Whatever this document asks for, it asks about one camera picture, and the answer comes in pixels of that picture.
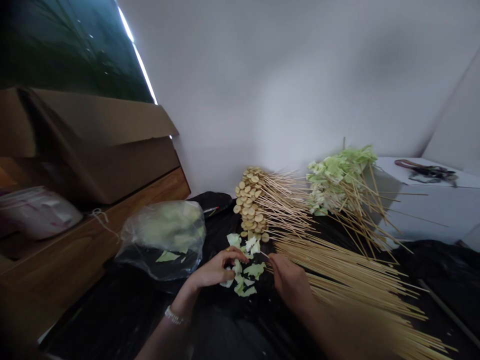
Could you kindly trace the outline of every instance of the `white container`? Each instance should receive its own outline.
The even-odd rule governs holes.
[[[456,171],[457,188],[446,181],[421,183],[409,179],[412,170],[395,165],[395,160],[407,159],[426,166],[441,166]],[[379,157],[376,162],[375,180],[380,195],[400,202],[382,200],[391,225],[386,225],[380,217],[378,226],[398,239],[439,240],[452,244],[480,223],[480,177],[449,168],[445,165],[411,157]]]
[[[43,186],[0,196],[0,214],[34,240],[57,235],[83,217],[70,202]]]

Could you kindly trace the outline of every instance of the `hand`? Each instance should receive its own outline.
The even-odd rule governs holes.
[[[197,269],[190,277],[188,282],[195,289],[201,289],[207,286],[224,283],[235,277],[235,271],[226,270],[225,265],[235,264],[235,259],[248,263],[247,257],[235,246],[229,246],[220,251],[209,262]]]
[[[309,313],[316,301],[305,270],[284,255],[271,253],[268,256],[273,266],[275,288],[283,302],[297,316]]]

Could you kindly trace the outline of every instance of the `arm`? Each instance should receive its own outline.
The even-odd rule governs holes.
[[[281,254],[268,255],[273,266],[275,288],[287,307],[306,327],[315,342],[331,359],[343,360],[328,336],[325,309],[315,300],[310,284],[300,266],[295,265]]]
[[[188,328],[200,290],[233,279],[235,272],[224,268],[235,259],[249,262],[238,248],[230,246],[190,275],[170,305],[171,312],[183,322],[177,325],[164,316],[135,360],[171,359],[175,355],[177,345]]]
[[[312,294],[305,271],[271,253],[275,288],[315,342],[335,360],[392,358],[394,342],[382,317],[371,308],[338,302],[326,307]]]

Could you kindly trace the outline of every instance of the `string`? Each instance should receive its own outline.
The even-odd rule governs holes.
[[[109,217],[107,216],[107,214],[105,212],[102,211],[102,209],[100,208],[96,208],[96,209],[93,209],[90,213],[90,216],[93,216],[95,217],[95,219],[97,219],[97,221],[100,223],[101,226],[103,226],[103,228],[105,230],[108,230],[109,232],[111,232],[112,234],[114,234],[116,236],[116,243],[118,244],[119,241],[120,241],[120,236],[115,232],[113,231],[112,229],[110,229],[107,225],[104,224],[104,222],[102,221],[102,219],[100,218],[100,214],[103,214],[103,217],[105,218],[105,222],[108,223],[109,222]]]

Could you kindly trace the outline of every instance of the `white box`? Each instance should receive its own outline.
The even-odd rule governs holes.
[[[398,159],[456,171],[458,187],[454,188],[446,181],[421,183],[411,180],[409,176],[412,170],[395,165]],[[374,173],[380,195],[400,201],[381,200],[383,206],[389,209],[386,210],[388,219],[401,233],[391,225],[386,225],[380,216],[374,217],[380,228],[393,237],[405,240],[432,239],[451,244],[462,239],[480,223],[480,177],[424,158],[379,157],[376,165]],[[371,178],[367,182],[373,189]]]

